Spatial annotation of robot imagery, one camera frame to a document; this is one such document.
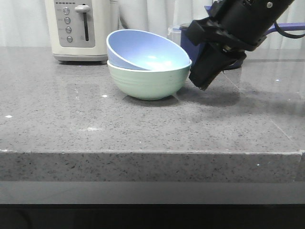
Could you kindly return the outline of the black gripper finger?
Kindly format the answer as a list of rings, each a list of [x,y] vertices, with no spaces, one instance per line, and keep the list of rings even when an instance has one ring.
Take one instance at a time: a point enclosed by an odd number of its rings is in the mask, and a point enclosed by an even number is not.
[[[217,43],[207,43],[191,68],[189,79],[196,87],[206,90],[221,71],[245,58],[243,50],[228,51]]]

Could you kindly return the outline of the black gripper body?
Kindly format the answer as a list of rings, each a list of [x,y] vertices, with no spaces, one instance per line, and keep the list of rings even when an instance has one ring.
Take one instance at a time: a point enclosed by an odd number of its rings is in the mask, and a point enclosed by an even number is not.
[[[266,39],[270,9],[269,0],[219,0],[209,16],[193,20],[185,34],[195,46],[213,42],[253,51]]]

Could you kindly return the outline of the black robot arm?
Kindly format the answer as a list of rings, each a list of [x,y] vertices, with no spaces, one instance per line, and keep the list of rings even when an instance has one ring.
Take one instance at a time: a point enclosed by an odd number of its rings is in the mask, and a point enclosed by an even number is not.
[[[204,43],[189,79],[205,90],[226,67],[243,61],[246,51],[254,51],[266,31],[291,5],[290,0],[218,0],[209,16],[193,20],[186,37],[197,46]]]

